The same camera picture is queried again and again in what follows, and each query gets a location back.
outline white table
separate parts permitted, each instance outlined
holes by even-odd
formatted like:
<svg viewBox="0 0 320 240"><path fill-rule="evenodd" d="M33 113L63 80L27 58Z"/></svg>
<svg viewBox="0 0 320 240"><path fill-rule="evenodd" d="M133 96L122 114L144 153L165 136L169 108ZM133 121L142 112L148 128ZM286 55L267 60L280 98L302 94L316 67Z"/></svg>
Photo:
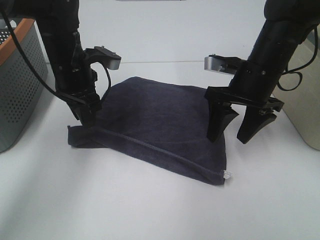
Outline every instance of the white table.
<svg viewBox="0 0 320 240"><path fill-rule="evenodd" d="M245 58L263 23L263 16L261 18L261 13L257 13L257 7L263 7L262 1L247 0L240 4L234 0L230 8L225 8L228 1L220 0L153 3L110 1L110 5L117 11L124 8L125 4L130 5L121 13L123 24L130 25L134 21L130 18L143 6L146 8L144 12L150 16L152 4L157 5L155 15L160 15L158 11L168 11L168 15L172 11L172 14L182 16L182 13L177 13L178 9L173 7L169 10L164 5L189 5L185 6L185 11L199 14L201 11L196 9L196 2L208 12L203 5L215 4L216 8L211 11L218 16L226 11L230 17L216 19L215 24L211 24L213 31L216 27L221 28L221 34L228 35L228 39L216 39L210 33L201 33L206 36L205 45L199 43L201 37L191 36L202 52L198 52L196 47L182 51L192 43L191 38L186 41L180 39L183 46L177 44L172 48L166 47L167 43L163 40L167 32L161 39L160 34L153 32L157 42L152 46L144 45L150 40L133 41L132 46L127 45L128 39L116 37L125 36L125 30L111 36L113 40L107 38L108 32L100 32L97 39L90 39L85 27L92 30L88 23L91 20L84 14L83 8L80 9L80 21L84 22L81 23L82 43L86 47L102 45L101 38L105 36L112 46L110 49L121 49L119 54L122 54L124 62L140 62L124 63L120 70L112 71L113 84L140 76L203 88L226 86L230 76L204 71L204 63L197 61L210 54L215 47L221 55ZM94 10L105 13L99 8L105 4L98 0L82 1L82 6L91 14ZM111 11L110 8L108 12L111 15L117 15ZM94 27L102 26L102 16L95 16L99 21ZM198 24L205 22L195 18ZM231 20L237 27L242 25L251 29L252 35L248 35L249 30L244 29L247 32L241 35L242 40L239 36L229 39L229 36L241 32L233 29ZM156 19L152 21L160 29L164 28ZM138 17L136 22L144 23ZM111 28L111 32L115 30L111 23L105 28ZM134 35L131 39L138 40L139 36ZM209 40L212 40L213 47L208 45L211 43ZM138 48L139 45L145 46L145 52ZM107 80L99 65L93 67L100 76L97 90L102 94L107 87ZM53 80L50 73L48 81ZM79 123L64 102L44 91L20 141L9 151L0 154L0 239L319 239L320 152L304 143L284 112L277 114L274 123L243 145L236 135L245 109L239 106L233 108L240 116L228 126L225 138L227 169L234 175L224 186L211 186L111 149L70 147L67 144L67 125Z"/></svg>

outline gray storage basket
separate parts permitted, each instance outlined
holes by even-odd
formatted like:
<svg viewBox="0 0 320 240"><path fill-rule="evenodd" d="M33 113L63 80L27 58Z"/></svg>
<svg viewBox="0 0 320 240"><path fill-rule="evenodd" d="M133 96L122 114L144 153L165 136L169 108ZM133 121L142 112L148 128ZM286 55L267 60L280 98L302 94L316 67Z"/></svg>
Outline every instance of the gray storage basket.
<svg viewBox="0 0 320 240"><path fill-rule="evenodd" d="M20 44L35 70L46 80L48 69L34 25ZM42 89L43 86L15 49L0 66L0 152L10 148L18 139Z"/></svg>

